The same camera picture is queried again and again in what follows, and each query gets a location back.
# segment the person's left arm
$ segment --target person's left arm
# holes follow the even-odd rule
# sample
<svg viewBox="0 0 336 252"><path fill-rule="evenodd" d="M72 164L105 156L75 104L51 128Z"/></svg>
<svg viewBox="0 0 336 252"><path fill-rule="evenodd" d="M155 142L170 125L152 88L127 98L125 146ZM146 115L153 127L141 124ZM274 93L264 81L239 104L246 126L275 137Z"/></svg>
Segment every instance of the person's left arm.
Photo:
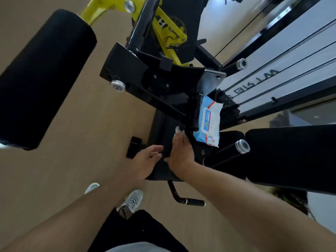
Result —
<svg viewBox="0 0 336 252"><path fill-rule="evenodd" d="M119 170L106 184L83 195L0 252L87 251L121 197L152 172L162 150L163 146L153 145L140 151L130 166Z"/></svg>

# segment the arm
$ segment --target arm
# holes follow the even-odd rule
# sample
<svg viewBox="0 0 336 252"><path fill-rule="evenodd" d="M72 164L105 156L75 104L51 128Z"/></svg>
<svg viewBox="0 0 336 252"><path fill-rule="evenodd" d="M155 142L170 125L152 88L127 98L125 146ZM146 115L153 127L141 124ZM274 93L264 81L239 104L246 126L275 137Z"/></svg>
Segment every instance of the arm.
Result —
<svg viewBox="0 0 336 252"><path fill-rule="evenodd" d="M150 146L139 152L106 184L70 204L15 239L1 252L87 251L112 209L138 180L145 179L162 157L163 146Z"/></svg>
<svg viewBox="0 0 336 252"><path fill-rule="evenodd" d="M184 133L173 138L171 170L203 194L261 251L334 251L336 235L253 184L197 164Z"/></svg>

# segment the shoe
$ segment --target shoe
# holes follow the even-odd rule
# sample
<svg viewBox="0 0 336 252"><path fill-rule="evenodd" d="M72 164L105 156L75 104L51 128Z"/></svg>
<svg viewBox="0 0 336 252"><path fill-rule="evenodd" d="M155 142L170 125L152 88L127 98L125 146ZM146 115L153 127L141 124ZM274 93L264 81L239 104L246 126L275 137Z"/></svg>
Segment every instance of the shoe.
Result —
<svg viewBox="0 0 336 252"><path fill-rule="evenodd" d="M85 195L89 192L91 192L92 190L96 189L97 187L99 187L100 185L97 182L92 183L85 191Z"/></svg>
<svg viewBox="0 0 336 252"><path fill-rule="evenodd" d="M128 207L129 211L134 213L137 207L140 205L143 196L144 193L140 189L134 190L125 198L124 203L119 208L117 208L117 212L119 212L119 210L124 207Z"/></svg>

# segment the blue and white package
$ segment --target blue and white package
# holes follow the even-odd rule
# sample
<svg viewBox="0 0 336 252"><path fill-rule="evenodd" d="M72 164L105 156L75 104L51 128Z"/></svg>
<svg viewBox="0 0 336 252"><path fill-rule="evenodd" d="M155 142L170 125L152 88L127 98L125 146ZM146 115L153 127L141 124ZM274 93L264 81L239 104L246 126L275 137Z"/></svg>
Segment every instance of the blue and white package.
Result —
<svg viewBox="0 0 336 252"><path fill-rule="evenodd" d="M199 130L194 132L197 141L218 147L222 108L222 103L215 102L210 97L205 96L201 99L198 117Z"/></svg>

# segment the yellow metal arm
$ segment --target yellow metal arm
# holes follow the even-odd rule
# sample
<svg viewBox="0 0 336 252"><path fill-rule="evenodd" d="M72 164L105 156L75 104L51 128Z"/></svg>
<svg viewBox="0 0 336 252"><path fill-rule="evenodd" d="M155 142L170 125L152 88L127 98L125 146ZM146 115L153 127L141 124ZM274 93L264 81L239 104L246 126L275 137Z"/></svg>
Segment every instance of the yellow metal arm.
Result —
<svg viewBox="0 0 336 252"><path fill-rule="evenodd" d="M103 14L107 9L113 10L117 9L122 12L127 12L125 9L125 1L127 0L91 0L86 9L82 12L81 18L86 21L89 25ZM134 12L130 13L133 20L136 21L141 12L141 9L145 3L145 0L129 0L134 5ZM189 66L188 63L182 64L173 49L167 49L169 46L176 46L183 44L187 41L187 35L183 33L184 28L179 28L160 8L157 8L155 13L168 25L162 28L156 18L153 20L153 29L160 43L160 46L166 57L173 59L173 63L181 66Z"/></svg>

